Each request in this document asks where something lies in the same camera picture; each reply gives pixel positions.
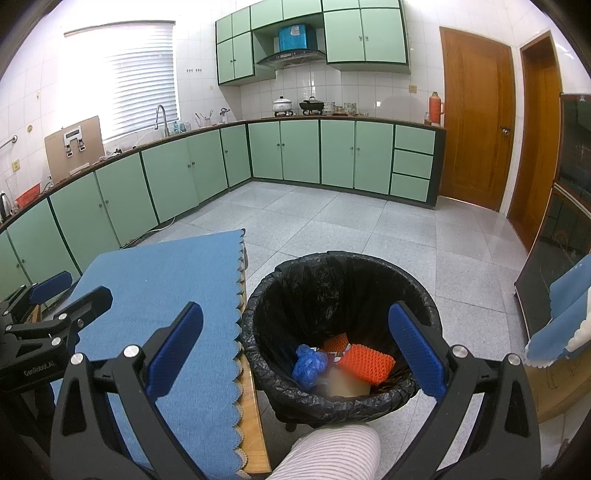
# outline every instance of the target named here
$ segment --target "cabinet door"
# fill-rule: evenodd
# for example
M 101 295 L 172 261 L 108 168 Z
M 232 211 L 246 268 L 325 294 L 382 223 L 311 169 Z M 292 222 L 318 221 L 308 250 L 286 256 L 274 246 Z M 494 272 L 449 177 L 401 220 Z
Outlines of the cabinet door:
M 283 179 L 279 122 L 248 125 L 252 174 L 260 179 Z
M 251 163 L 248 157 L 246 125 L 222 128 L 223 156 L 230 187 L 251 177 Z
M 322 10 L 345 10 L 347 8 L 359 8 L 359 0 L 322 0 Z
M 234 47 L 232 39 L 217 46 L 217 79 L 219 83 L 234 79 Z
M 232 39 L 234 43 L 234 78 L 240 79 L 254 74 L 252 64 L 252 34 L 243 33 Z
M 47 199 L 10 224 L 8 236 L 32 282 L 41 283 L 63 271 L 69 272 L 73 281 L 80 278 Z
M 84 272 L 101 253 L 120 248 L 95 174 L 51 195 L 51 204 L 70 251 Z
M 321 120 L 322 183 L 353 188 L 355 122 Z
M 199 204 L 186 139 L 144 150 L 142 158 L 160 222 Z
M 399 9 L 364 8 L 361 10 L 361 20 L 365 36 L 365 61 L 407 62 Z
M 100 168 L 96 178 L 121 245 L 158 225 L 139 153 Z
M 283 19 L 322 12 L 320 0 L 283 0 Z
M 324 14 L 326 60 L 365 61 L 360 10 L 341 10 Z
M 263 0 L 251 5 L 251 27 L 253 30 L 281 20 L 283 20 L 281 0 Z
M 280 124 L 283 178 L 320 183 L 318 120 L 291 120 Z
M 232 16 L 220 18 L 216 22 L 216 41 L 221 43 L 232 38 Z
M 0 301 L 21 285 L 30 285 L 6 232 L 0 233 L 0 272 Z
M 251 30 L 251 8 L 246 7 L 232 14 L 232 35 L 236 37 Z
M 219 131 L 188 137 L 187 146 L 199 203 L 227 189 Z
M 359 190 L 388 194 L 394 126 L 355 122 L 355 184 Z

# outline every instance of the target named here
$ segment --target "blue box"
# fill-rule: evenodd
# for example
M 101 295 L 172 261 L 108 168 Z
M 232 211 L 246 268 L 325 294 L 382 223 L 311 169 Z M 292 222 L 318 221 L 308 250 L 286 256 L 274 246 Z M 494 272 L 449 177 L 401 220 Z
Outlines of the blue box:
M 305 24 L 293 25 L 279 30 L 279 51 L 298 48 L 318 49 L 316 30 Z

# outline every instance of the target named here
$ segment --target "thermos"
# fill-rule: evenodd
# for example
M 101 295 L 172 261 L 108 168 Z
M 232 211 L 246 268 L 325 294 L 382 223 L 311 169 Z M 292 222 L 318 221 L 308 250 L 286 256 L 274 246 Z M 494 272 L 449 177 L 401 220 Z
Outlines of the thermos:
M 429 118 L 432 124 L 441 125 L 441 116 L 443 115 L 443 102 L 437 92 L 429 97 Z

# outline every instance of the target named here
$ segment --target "wooden door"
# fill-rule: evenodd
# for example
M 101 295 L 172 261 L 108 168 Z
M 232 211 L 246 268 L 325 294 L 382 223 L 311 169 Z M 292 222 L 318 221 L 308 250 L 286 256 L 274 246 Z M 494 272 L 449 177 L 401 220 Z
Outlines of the wooden door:
M 440 194 L 499 210 L 515 128 L 511 48 L 441 28 L 447 145 Z
M 527 248 L 534 244 L 544 219 L 560 143 L 558 62 L 550 33 L 521 49 L 525 121 L 521 161 L 509 221 Z

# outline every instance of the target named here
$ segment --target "black pot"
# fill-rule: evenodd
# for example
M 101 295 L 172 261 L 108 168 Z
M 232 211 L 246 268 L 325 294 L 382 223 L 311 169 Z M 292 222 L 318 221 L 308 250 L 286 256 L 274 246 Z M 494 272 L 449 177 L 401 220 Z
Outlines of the black pot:
M 324 108 L 324 102 L 319 102 L 316 97 L 310 97 L 310 100 L 304 100 L 300 102 L 300 108 L 306 111 L 319 111 L 321 112 Z

